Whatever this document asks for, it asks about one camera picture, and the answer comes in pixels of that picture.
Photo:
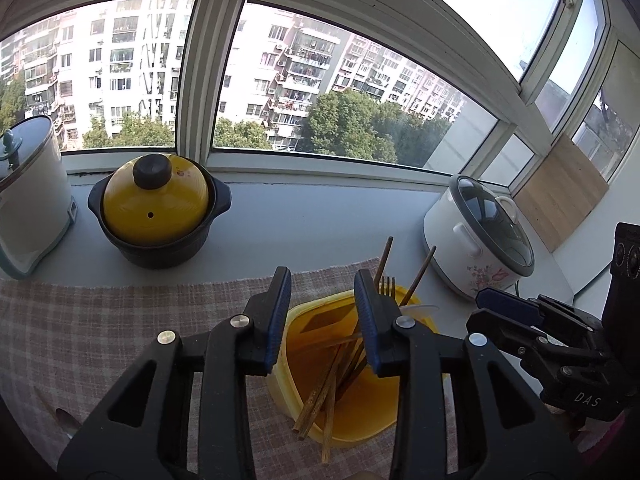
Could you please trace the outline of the right gloved hand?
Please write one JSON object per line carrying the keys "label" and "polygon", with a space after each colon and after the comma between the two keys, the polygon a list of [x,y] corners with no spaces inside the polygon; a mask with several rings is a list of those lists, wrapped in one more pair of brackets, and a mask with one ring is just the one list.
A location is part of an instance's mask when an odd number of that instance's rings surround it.
{"label": "right gloved hand", "polygon": [[587,418],[573,440],[575,448],[587,465],[594,464],[612,444],[623,428],[627,412],[622,411],[614,420],[604,422]]}

